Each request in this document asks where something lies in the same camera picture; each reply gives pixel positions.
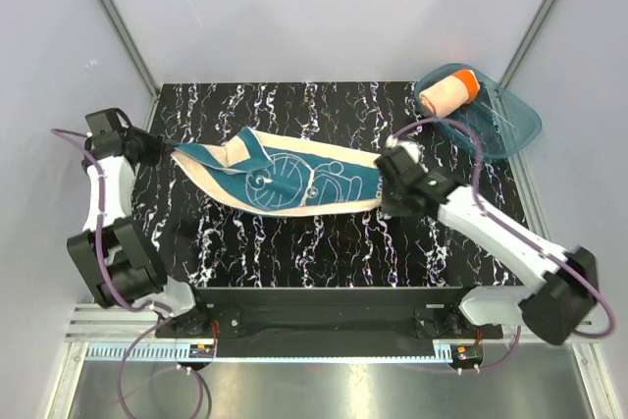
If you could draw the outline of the small controller board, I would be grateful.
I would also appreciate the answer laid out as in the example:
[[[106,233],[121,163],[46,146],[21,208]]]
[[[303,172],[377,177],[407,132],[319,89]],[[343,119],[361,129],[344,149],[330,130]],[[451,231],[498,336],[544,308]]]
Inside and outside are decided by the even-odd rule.
[[[213,359],[216,356],[216,344],[193,343],[189,346],[189,358]]]
[[[484,349],[480,344],[459,345],[452,352],[452,364],[457,368],[480,367],[484,360]]]

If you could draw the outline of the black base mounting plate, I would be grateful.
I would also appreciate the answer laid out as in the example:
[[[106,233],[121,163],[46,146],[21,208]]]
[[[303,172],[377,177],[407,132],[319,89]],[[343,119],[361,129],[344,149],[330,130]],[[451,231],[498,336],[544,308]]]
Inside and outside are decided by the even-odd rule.
[[[273,330],[394,332],[420,339],[495,340],[502,329],[475,327],[458,302],[466,288],[200,288],[200,304],[220,339]]]

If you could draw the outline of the aluminium front rail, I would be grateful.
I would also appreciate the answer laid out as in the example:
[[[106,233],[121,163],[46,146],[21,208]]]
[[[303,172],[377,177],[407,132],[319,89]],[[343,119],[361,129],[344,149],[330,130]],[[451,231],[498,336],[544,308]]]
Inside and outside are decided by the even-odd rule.
[[[210,333],[199,338],[175,338],[163,327],[154,329],[157,316],[151,311],[129,313],[102,310],[95,304],[75,308],[65,334],[66,342],[86,345],[91,360],[120,360],[126,350],[130,361],[178,361],[189,363],[325,363],[325,364],[449,364],[464,339],[420,339],[394,332],[271,331],[244,339],[220,339]],[[193,343],[216,344],[213,359],[189,358]]]

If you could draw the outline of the orange Doraemon towel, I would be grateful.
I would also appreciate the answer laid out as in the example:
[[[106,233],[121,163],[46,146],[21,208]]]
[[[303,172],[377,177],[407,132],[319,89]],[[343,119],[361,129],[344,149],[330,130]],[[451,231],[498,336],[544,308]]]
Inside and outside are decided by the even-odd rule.
[[[432,114],[444,118],[475,100],[480,84],[473,71],[462,69],[419,93],[419,102]]]

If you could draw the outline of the teal Doraemon towel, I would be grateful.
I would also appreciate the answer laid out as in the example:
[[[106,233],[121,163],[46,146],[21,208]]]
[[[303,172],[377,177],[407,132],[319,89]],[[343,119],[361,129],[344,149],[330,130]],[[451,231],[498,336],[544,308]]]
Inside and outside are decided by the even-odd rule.
[[[180,143],[172,159],[211,199],[267,217],[370,211],[382,202],[378,155],[242,129],[221,145]]]

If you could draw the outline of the right small controller board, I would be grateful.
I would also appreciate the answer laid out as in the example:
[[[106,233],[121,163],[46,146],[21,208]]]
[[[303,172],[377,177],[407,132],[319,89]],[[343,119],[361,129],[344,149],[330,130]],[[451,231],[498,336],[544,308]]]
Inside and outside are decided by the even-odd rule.
[[[480,344],[459,345],[452,352],[452,364],[457,368],[480,367],[484,360],[484,349]]]

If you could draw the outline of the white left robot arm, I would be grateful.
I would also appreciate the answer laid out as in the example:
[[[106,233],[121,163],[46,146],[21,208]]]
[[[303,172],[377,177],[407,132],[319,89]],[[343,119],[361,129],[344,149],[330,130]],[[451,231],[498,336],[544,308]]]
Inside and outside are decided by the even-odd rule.
[[[204,335],[212,313],[188,283],[170,277],[150,237],[132,216],[140,166],[157,167],[174,149],[161,135],[109,108],[86,115],[89,133],[79,145],[90,181],[87,219],[67,249],[94,301],[129,312],[149,309],[167,321],[170,337]]]

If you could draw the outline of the left small controller board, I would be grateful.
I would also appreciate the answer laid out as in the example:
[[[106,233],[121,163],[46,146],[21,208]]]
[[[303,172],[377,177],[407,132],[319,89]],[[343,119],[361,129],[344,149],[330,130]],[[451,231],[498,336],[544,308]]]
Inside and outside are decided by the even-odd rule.
[[[216,356],[216,344],[193,343],[189,346],[189,358],[213,359]]]

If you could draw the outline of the teal transparent plastic bin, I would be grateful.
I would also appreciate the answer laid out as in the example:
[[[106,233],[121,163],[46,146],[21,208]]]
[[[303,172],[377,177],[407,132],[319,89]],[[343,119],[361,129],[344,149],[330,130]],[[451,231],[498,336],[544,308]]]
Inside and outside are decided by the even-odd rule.
[[[506,159],[537,137],[542,129],[538,113],[499,83],[463,63],[446,64],[418,80],[414,85],[415,99],[419,100],[420,94],[438,81],[462,70],[474,74],[479,91],[473,101],[448,117],[480,137],[486,162]]]

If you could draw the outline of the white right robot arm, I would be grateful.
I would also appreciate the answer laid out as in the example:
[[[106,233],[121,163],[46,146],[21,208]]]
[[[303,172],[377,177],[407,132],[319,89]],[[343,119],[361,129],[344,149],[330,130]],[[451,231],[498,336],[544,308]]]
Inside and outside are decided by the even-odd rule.
[[[423,170],[417,144],[390,137],[375,164],[383,180],[382,209],[393,217],[429,217],[466,236],[520,281],[518,287],[470,289],[445,313],[448,330],[467,337],[479,326],[524,325],[561,345],[597,305],[597,260],[516,223],[470,184],[441,170]]]

